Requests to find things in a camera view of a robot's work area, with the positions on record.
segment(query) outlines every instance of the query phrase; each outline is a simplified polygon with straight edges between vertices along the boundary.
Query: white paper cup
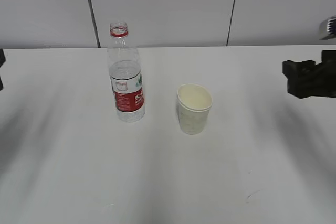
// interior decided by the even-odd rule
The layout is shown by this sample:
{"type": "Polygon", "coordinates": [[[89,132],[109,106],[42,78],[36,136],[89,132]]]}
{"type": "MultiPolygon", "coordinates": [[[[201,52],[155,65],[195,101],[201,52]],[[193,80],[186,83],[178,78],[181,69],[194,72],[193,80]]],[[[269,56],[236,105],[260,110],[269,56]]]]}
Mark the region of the white paper cup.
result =
{"type": "Polygon", "coordinates": [[[209,91],[201,85],[184,84],[177,91],[177,101],[181,130],[190,135],[200,133],[212,106],[209,91]]]}

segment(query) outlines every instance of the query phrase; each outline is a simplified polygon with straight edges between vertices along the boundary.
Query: white table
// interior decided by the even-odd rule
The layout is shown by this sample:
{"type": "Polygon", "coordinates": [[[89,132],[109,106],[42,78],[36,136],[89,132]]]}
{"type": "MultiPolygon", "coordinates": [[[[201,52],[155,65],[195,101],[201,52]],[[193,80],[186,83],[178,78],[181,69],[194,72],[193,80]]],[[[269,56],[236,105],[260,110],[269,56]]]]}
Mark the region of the white table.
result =
{"type": "Polygon", "coordinates": [[[336,223],[336,100],[287,94],[284,60],[336,46],[143,48],[146,114],[117,119],[105,49],[6,50],[1,224],[336,223]],[[199,135],[175,98],[213,94],[199,135]]]}

